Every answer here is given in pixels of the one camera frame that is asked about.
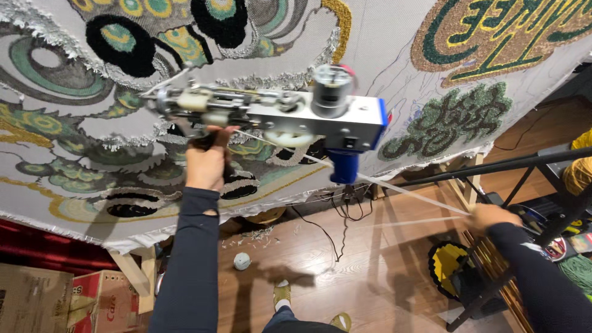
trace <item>blue handle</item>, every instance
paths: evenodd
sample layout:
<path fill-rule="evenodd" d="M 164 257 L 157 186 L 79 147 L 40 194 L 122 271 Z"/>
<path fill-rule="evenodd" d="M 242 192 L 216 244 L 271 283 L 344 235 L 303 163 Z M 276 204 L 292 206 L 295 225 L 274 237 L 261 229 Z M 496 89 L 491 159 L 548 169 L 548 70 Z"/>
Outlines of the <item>blue handle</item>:
<path fill-rule="evenodd" d="M 334 173 L 329 179 L 339 184 L 353 184 L 358 174 L 358 154 L 337 152 L 331 149 L 327 149 L 327 151 L 329 151 L 329 158 L 335 166 Z"/>

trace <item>white gear wheel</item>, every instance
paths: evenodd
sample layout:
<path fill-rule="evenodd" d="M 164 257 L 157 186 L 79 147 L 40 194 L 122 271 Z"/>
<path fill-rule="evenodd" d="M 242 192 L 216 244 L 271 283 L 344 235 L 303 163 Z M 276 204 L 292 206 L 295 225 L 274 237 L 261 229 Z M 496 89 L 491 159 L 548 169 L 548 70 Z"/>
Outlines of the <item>white gear wheel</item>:
<path fill-rule="evenodd" d="M 265 139 L 275 143 L 278 146 L 300 148 L 311 144 L 314 140 L 314 135 L 265 131 Z"/>

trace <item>cardboard box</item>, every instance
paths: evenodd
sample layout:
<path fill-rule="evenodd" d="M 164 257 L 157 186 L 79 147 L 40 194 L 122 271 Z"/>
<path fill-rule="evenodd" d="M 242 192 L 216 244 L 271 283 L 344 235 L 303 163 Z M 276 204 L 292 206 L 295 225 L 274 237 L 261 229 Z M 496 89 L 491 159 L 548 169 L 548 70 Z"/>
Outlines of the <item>cardboard box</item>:
<path fill-rule="evenodd" d="M 63 333 L 74 274 L 0 264 L 0 332 Z"/>
<path fill-rule="evenodd" d="M 122 272 L 74 278 L 67 333 L 130 332 L 139 325 L 139 297 Z"/>

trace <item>gray yarn ball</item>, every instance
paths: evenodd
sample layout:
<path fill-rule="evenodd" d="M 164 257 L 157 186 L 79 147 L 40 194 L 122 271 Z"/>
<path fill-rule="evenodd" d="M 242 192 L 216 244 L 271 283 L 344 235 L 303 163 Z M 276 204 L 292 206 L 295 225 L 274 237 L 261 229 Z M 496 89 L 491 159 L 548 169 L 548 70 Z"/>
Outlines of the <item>gray yarn ball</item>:
<path fill-rule="evenodd" d="M 249 255 L 244 252 L 237 254 L 234 258 L 234 267 L 239 271 L 244 271 L 250 264 L 251 258 L 249 258 Z"/>

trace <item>green yarn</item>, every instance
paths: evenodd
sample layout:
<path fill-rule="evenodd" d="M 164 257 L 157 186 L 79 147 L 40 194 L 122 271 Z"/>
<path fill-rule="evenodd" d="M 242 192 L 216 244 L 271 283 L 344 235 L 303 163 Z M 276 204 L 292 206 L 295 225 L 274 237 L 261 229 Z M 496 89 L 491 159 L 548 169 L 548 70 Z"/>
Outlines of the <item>green yarn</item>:
<path fill-rule="evenodd" d="M 559 269 L 592 301 L 592 260 L 578 254 L 561 261 Z"/>

